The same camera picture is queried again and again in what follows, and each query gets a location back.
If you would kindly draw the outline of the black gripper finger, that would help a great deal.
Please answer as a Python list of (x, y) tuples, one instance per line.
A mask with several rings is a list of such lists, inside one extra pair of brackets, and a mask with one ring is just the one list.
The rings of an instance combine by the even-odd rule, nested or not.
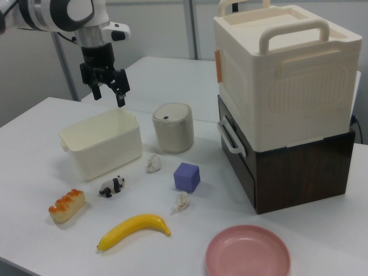
[(80, 72), (82, 76), (82, 82), (92, 90), (95, 100), (102, 98), (99, 88), (98, 70), (94, 67), (88, 66), (86, 63), (80, 64)]
[(108, 87), (116, 95), (117, 106), (119, 108), (123, 107), (126, 93), (129, 91), (129, 82), (124, 69), (109, 71)]

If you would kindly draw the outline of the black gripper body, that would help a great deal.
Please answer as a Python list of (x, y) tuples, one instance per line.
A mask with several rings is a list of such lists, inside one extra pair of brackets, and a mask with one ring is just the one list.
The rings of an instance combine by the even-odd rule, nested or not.
[(109, 83), (113, 81), (114, 53), (111, 43), (99, 47), (82, 47), (84, 62), (80, 64), (84, 84)]

